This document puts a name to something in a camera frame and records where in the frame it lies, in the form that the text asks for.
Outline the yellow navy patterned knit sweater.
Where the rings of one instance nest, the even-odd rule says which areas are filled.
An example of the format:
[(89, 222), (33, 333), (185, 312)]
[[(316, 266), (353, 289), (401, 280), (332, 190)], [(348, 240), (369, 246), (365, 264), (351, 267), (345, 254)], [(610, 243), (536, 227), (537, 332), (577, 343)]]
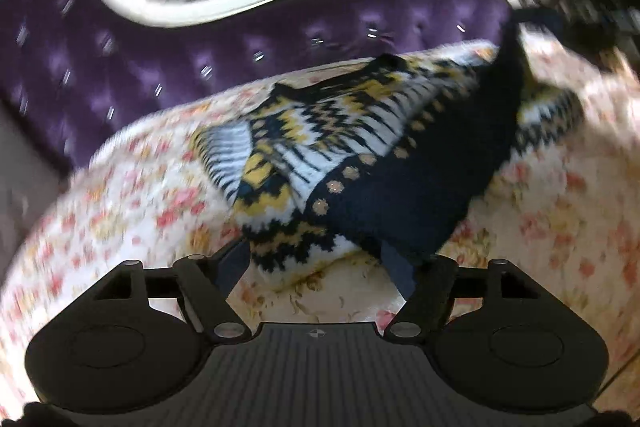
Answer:
[(308, 87), (278, 83), (245, 116), (198, 130), (255, 265), (285, 284), (356, 251), (436, 255), (504, 164), (579, 117), (573, 95), (530, 75), (526, 25), (563, 33), (554, 11), (519, 9), (487, 55), (384, 54)]

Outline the purple tufted white-framed headboard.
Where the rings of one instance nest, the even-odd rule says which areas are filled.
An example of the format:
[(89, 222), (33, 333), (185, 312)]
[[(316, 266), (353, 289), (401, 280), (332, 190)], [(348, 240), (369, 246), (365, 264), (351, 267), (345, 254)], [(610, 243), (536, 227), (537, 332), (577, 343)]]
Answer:
[(518, 0), (1, 0), (1, 102), (55, 170), (137, 119), (262, 78), (497, 41)]

